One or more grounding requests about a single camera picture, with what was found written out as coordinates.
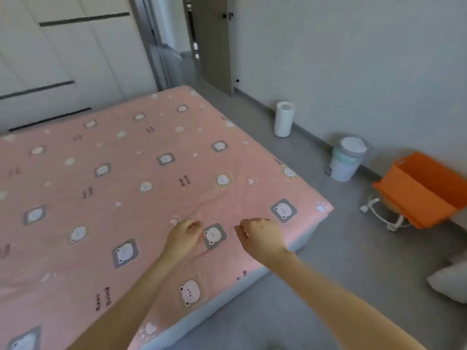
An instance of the white wardrobe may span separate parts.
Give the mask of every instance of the white wardrobe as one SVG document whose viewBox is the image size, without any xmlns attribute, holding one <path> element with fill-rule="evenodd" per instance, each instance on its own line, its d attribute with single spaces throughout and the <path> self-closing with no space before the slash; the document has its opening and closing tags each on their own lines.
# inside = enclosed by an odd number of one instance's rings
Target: white wardrobe
<svg viewBox="0 0 467 350">
<path fill-rule="evenodd" d="M 0 0 L 0 133 L 156 91 L 128 0 Z"/>
</svg>

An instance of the left hand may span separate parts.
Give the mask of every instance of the left hand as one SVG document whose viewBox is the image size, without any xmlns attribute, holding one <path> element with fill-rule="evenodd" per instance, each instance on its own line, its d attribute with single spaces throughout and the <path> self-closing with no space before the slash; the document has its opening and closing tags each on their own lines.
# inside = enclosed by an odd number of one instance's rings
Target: left hand
<svg viewBox="0 0 467 350">
<path fill-rule="evenodd" d="M 161 259 L 178 263 L 195 248 L 202 233 L 203 226 L 200 221 L 189 218 L 179 222 L 169 232 Z"/>
</svg>

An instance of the paper towel roll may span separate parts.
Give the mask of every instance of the paper towel roll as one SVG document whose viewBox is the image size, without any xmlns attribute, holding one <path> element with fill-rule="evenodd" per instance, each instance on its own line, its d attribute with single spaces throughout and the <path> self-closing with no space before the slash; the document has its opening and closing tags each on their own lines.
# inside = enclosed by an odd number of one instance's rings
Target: paper towel roll
<svg viewBox="0 0 467 350">
<path fill-rule="evenodd" d="M 280 138 L 290 135 L 295 104 L 292 102 L 279 102 L 276 110 L 276 121 L 274 123 L 274 134 Z"/>
</svg>

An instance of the pink bed sheet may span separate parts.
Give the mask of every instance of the pink bed sheet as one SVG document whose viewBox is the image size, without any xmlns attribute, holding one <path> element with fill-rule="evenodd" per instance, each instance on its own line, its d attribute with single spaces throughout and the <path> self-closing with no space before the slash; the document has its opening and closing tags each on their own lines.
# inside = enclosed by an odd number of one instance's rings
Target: pink bed sheet
<svg viewBox="0 0 467 350">
<path fill-rule="evenodd" d="M 0 140 L 0 348 L 63 350 L 132 286 L 178 221 L 206 232 L 136 349 L 259 264 L 234 225 L 295 240 L 330 203 L 189 87 Z"/>
</svg>

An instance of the hand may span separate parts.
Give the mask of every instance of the hand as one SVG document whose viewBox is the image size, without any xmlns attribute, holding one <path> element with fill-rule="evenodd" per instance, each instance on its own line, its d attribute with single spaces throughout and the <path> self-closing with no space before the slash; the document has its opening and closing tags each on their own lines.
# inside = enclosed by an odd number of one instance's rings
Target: hand
<svg viewBox="0 0 467 350">
<path fill-rule="evenodd" d="M 202 233 L 203 227 L 200 221 L 189 218 L 179 222 L 169 232 L 161 259 L 178 263 L 195 248 Z"/>
<path fill-rule="evenodd" d="M 242 220 L 234 228 L 243 249 L 269 269 L 289 253 L 281 228 L 270 219 Z"/>
</svg>

